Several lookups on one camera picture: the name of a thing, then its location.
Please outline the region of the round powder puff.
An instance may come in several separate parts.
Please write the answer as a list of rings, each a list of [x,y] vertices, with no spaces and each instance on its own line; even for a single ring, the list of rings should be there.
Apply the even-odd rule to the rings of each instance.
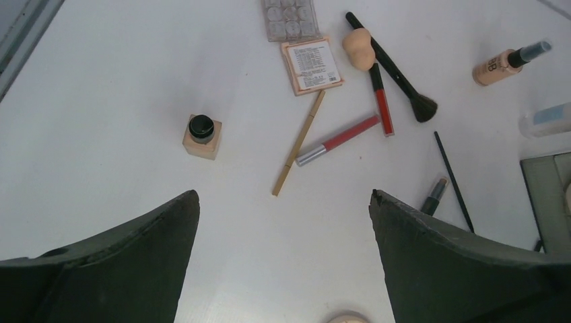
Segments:
[[[369,320],[357,312],[341,312],[335,314],[332,318],[325,321],[326,323],[369,323]]]

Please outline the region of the clear eyeshadow palette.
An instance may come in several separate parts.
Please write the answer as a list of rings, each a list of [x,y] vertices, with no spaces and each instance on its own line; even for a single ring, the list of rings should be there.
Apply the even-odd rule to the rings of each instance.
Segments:
[[[313,0],[261,0],[269,42],[321,39]]]

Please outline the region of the pink powder compact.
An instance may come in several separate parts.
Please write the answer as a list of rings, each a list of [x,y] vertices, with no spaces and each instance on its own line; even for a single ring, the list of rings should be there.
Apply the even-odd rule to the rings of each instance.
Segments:
[[[344,84],[328,36],[297,43],[284,42],[280,45],[280,50],[295,96]]]

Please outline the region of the beige makeup sponge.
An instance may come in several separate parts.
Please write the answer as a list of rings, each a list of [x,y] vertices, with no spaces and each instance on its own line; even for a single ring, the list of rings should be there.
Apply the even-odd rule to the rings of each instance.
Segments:
[[[357,70],[368,71],[376,60],[371,41],[371,34],[365,28],[353,30],[342,41],[351,65]]]

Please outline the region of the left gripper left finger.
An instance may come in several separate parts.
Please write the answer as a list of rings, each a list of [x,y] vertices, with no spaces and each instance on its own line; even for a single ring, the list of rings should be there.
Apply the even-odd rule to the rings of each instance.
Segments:
[[[2,322],[173,322],[200,216],[182,193],[36,258],[1,262]]]

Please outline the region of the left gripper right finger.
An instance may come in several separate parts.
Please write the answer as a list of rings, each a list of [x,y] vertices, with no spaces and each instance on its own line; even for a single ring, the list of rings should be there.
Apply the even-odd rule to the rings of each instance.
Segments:
[[[501,244],[374,190],[370,218],[397,322],[569,322],[570,257]]]

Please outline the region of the clear acrylic organizer box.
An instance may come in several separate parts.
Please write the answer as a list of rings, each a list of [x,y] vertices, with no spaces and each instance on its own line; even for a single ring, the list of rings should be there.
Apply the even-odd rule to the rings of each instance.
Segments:
[[[520,161],[543,250],[570,253],[570,153]]]

